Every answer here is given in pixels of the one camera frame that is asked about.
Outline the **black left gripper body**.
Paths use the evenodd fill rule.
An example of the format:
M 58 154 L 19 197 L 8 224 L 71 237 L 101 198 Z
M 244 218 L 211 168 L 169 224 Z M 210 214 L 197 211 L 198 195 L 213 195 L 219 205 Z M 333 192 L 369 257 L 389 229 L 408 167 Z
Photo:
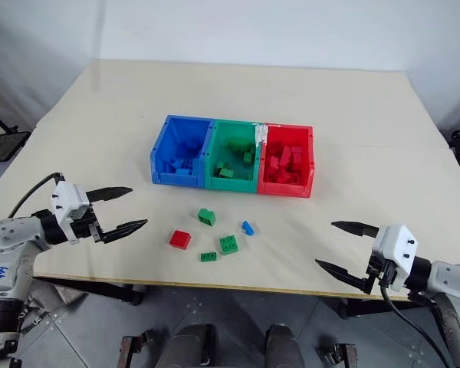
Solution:
M 68 229 L 70 232 L 67 240 L 71 244 L 77 244 L 82 238 L 92 238 L 95 242 L 103 242 L 106 238 L 92 207 L 89 207 L 81 218 L 70 222 Z

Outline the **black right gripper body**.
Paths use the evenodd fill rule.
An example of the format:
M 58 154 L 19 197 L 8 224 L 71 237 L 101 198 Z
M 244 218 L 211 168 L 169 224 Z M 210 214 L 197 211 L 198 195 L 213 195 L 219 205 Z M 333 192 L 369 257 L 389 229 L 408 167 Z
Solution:
M 369 287 L 371 288 L 374 281 L 378 280 L 380 286 L 389 288 L 397 276 L 396 269 L 397 265 L 394 261 L 386 259 L 378 253 L 372 253 L 366 269 Z

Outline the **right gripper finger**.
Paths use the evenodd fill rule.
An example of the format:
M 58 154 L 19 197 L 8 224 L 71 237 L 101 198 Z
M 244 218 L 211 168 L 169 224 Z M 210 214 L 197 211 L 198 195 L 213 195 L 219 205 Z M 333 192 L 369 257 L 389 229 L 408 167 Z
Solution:
M 364 224 L 362 222 L 337 221 L 332 222 L 331 225 L 352 235 L 368 236 L 371 238 L 375 238 L 380 230 L 375 226 Z
M 364 294 L 370 294 L 373 288 L 373 283 L 376 280 L 375 275 L 369 274 L 367 278 L 358 278 L 349 273 L 345 268 L 339 267 L 330 262 L 316 259 L 315 262 L 323 268 L 333 278 L 341 281 L 349 286 L 359 289 Z

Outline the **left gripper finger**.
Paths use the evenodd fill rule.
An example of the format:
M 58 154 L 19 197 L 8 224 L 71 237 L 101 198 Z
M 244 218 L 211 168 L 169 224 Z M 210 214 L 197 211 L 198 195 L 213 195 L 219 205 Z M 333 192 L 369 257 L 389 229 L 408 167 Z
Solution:
M 125 186 L 105 187 L 87 192 L 87 199 L 90 203 L 98 201 L 110 201 L 124 196 L 133 190 Z
M 135 231 L 139 230 L 142 228 L 146 223 L 148 222 L 147 219 L 142 219 L 142 220 L 136 220 L 132 222 L 127 222 L 122 225 L 118 225 L 114 230 L 108 231 L 108 232 L 99 232 L 100 240 L 104 243 L 111 243 L 116 240 L 125 238 L 131 234 L 133 234 Z

